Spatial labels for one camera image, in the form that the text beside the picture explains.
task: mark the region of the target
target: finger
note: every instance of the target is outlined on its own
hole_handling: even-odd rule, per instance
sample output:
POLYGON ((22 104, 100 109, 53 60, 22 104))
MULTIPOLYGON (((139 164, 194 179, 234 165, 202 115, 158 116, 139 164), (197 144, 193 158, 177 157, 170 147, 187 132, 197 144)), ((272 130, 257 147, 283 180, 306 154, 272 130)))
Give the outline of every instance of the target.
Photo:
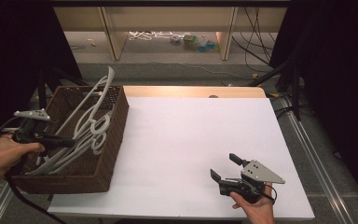
POLYGON ((28 152, 42 152, 45 148, 39 144, 39 143, 27 143, 27 144, 20 144, 16 147, 13 147, 10 150, 10 153, 13 153, 13 155, 17 157, 21 157, 24 154, 27 154, 28 152))
POLYGON ((264 193, 267 194, 268 196, 271 196, 271 192, 272 192, 272 183, 271 182, 266 182, 265 185, 269 186, 266 187, 264 189, 264 193))
POLYGON ((244 204, 246 203, 246 201, 242 198, 242 196, 240 196, 240 194, 231 191, 229 193, 229 196, 234 200, 234 202, 236 202, 237 204, 244 204))
POLYGON ((240 205, 237 204, 237 203, 234 203, 234 204, 232 205, 232 208, 234 208, 234 209, 240 208, 240 205))

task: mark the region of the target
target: black cable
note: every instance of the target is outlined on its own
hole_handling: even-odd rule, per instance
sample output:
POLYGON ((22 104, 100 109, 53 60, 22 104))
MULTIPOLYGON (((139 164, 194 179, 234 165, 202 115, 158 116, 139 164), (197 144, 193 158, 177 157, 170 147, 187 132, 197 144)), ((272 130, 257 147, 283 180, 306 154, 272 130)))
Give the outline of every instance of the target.
POLYGON ((240 32, 240 34, 241 34, 241 36, 242 36, 242 39, 243 39, 244 41, 246 41, 247 43, 249 43, 250 45, 263 48, 263 46, 258 45, 258 44, 255 44, 255 43, 252 43, 251 41, 249 41, 248 39, 246 39, 245 36, 243 36, 242 32, 240 32))
POLYGON ((277 190, 275 188, 273 188, 272 186, 270 186, 270 185, 265 184, 264 186, 269 187, 270 189, 274 190, 275 198, 273 198, 272 204, 275 204, 275 202, 277 201, 277 198, 278 198, 277 190))
POLYGON ((57 222, 61 223, 61 224, 66 224, 64 221, 62 221, 61 219, 59 219, 58 217, 52 215, 51 213, 49 213, 48 211, 46 211, 45 209, 43 209, 42 207, 40 207, 39 205, 30 202, 28 199, 26 199, 24 196, 22 196, 22 194, 20 193, 20 191, 17 189, 16 184, 14 183, 13 179, 11 178, 11 175, 9 173, 5 174, 5 179, 8 183, 8 185, 10 186, 11 190, 13 191, 14 195, 23 203, 27 204, 28 206, 32 207, 33 209, 45 214, 48 217, 53 218, 54 220, 56 220, 57 222))
POLYGON ((234 40, 235 43, 237 43, 237 45, 238 45, 241 49, 243 49, 243 50, 245 50, 246 52, 252 54, 255 58, 257 58, 258 60, 260 60, 260 61, 263 62, 264 64, 269 65, 269 62, 267 62, 267 61, 265 61, 264 59, 258 57, 258 56, 255 55, 253 52, 251 52, 250 50, 248 50, 247 48, 245 48, 244 46, 242 46, 240 43, 238 43, 238 41, 234 38, 234 36, 232 36, 231 38, 234 40))
POLYGON ((275 43, 275 42, 276 42, 276 41, 275 41, 275 38, 271 35, 270 32, 268 32, 268 34, 269 34, 269 36, 271 36, 272 41, 274 41, 274 43, 275 43))
POLYGON ((269 53, 267 52, 266 46, 265 46, 264 43, 263 43, 263 39, 262 39, 262 37, 261 37, 261 32, 260 32, 260 24, 259 24, 259 22, 258 22, 258 11, 259 11, 259 7, 256 7, 256 8, 255 8, 255 24, 252 22, 252 19, 250 18, 249 13, 248 13, 246 7, 245 7, 244 9, 245 9, 245 13, 246 13, 247 18, 248 18, 249 22, 250 22, 251 25, 252 25, 252 29, 253 29, 252 34, 255 34, 255 35, 257 36, 258 40, 259 40, 260 43, 261 43, 261 46, 262 46, 262 48, 263 48, 263 51, 264 51, 266 57, 269 58, 270 55, 269 55, 269 53))

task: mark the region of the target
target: black wall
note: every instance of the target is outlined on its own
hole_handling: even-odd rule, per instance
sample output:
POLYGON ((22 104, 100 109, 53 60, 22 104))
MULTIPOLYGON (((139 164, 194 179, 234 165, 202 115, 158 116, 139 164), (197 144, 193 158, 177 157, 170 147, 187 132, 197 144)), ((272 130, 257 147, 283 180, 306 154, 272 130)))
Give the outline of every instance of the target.
MULTIPOLYGON (((81 77, 53 8, 0 1, 0 125, 28 109, 38 74, 50 66, 81 77)), ((45 75, 60 84, 56 74, 45 75)))
MULTIPOLYGON (((302 77, 318 119, 358 183, 358 1, 326 1, 324 7, 324 31, 310 42, 314 47, 303 58, 302 77)), ((287 36, 300 32, 302 27, 296 24, 309 13, 286 16, 282 26, 291 28, 283 29, 281 42, 277 38, 279 51, 272 55, 276 64, 290 53, 284 46, 294 44, 287 36)))

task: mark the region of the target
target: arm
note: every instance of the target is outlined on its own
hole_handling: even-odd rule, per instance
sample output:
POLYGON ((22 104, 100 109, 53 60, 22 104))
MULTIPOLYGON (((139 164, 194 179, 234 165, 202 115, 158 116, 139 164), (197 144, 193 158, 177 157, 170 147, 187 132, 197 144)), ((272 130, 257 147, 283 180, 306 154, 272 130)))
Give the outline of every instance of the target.
POLYGON ((12 166, 16 165, 21 156, 29 152, 44 151, 39 143, 19 144, 11 139, 11 135, 0 137, 0 176, 3 176, 12 166))
MULTIPOLYGON (((265 193, 270 196, 271 188, 266 188, 265 193)), ((231 192, 230 196, 235 201, 235 204, 232 205, 232 208, 242 208, 251 223, 275 223, 272 209, 272 201, 270 201, 269 199, 262 197, 257 203, 248 203, 242 198, 242 196, 240 196, 240 194, 237 194, 236 192, 231 192)))

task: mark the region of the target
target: table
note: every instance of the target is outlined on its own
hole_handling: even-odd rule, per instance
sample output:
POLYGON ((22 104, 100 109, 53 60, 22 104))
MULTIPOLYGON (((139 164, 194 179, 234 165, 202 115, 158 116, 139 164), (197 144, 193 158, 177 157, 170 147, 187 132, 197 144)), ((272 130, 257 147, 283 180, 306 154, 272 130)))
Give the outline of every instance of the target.
POLYGON ((130 104, 111 189, 55 195, 60 216, 243 219, 210 177, 239 177, 232 152, 282 176, 276 218, 312 219, 269 99, 260 88, 124 87, 130 104))

